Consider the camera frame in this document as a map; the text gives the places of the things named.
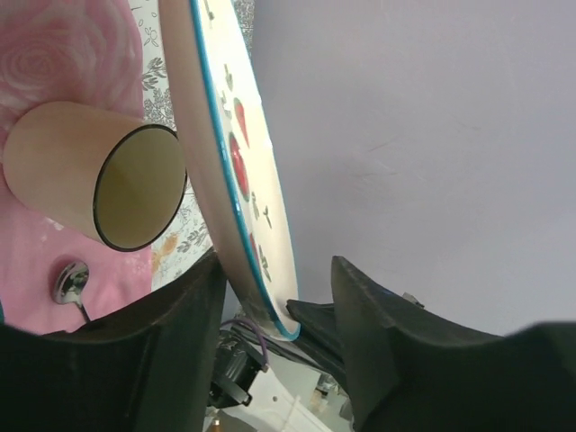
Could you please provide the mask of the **silver spoon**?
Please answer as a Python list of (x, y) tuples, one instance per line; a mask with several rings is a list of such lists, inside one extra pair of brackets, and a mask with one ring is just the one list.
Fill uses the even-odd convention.
[(51, 290), (51, 298), (56, 304), (75, 304), (85, 322), (91, 321), (82, 302), (82, 291), (87, 285), (89, 275), (90, 271), (86, 263), (72, 262), (60, 272)]

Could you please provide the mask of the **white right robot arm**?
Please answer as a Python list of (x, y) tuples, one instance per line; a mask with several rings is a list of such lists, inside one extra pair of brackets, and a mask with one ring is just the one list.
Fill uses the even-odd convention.
[(347, 394), (343, 346), (334, 305), (290, 301), (288, 310), (300, 322), (293, 342), (274, 342), (245, 316), (220, 324), (208, 394), (210, 431), (220, 424), (220, 411), (257, 431), (329, 431), (298, 395), (292, 394), (274, 372), (271, 352), (320, 372), (321, 395)]

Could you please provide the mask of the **beige enamel mug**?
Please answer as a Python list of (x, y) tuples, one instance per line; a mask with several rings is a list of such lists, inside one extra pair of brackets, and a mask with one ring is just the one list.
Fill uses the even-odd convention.
[(187, 180), (173, 130), (71, 102), (27, 112), (10, 129), (3, 167), (26, 207), (121, 252), (167, 229)]

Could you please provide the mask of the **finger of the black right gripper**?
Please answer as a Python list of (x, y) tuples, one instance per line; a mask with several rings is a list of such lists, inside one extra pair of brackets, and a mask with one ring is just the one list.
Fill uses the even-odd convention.
[(293, 343), (337, 383), (345, 383), (347, 373), (334, 304), (289, 300), (287, 310), (301, 327)]

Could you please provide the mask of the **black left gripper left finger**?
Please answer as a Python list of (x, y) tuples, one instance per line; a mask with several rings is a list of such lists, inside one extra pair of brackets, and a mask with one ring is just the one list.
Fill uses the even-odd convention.
[(207, 252), (172, 283), (74, 332), (2, 326), (2, 430), (202, 430), (225, 288)]

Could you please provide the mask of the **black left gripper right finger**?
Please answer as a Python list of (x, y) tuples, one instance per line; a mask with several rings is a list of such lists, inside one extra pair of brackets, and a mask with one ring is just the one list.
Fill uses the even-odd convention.
[(574, 430), (573, 323), (504, 337), (467, 328), (341, 256), (331, 262), (331, 287), (358, 430)]

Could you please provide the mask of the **pink satin placemat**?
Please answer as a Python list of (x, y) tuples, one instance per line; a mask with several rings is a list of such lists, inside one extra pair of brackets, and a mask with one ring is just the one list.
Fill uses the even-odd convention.
[(95, 229), (98, 173), (143, 116), (140, 33), (125, 1), (1, 4), (1, 309), (72, 331), (150, 292), (149, 247)]

